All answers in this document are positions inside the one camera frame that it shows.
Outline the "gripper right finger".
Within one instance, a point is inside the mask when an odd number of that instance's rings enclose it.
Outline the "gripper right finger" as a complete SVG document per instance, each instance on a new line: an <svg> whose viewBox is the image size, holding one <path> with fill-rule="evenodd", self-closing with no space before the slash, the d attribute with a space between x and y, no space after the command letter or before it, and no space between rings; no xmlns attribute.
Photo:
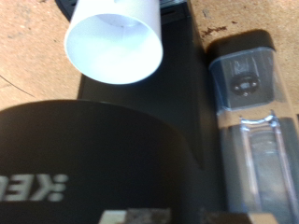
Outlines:
<svg viewBox="0 0 299 224"><path fill-rule="evenodd" d="M200 224L278 224L269 213L200 212Z"/></svg>

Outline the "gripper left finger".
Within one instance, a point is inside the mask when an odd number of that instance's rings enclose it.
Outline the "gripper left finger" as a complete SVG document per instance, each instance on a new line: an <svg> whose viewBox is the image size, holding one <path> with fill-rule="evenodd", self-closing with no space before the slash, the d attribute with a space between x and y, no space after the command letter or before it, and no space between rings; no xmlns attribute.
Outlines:
<svg viewBox="0 0 299 224"><path fill-rule="evenodd" d="M106 210L98 224L170 224L169 208L130 208Z"/></svg>

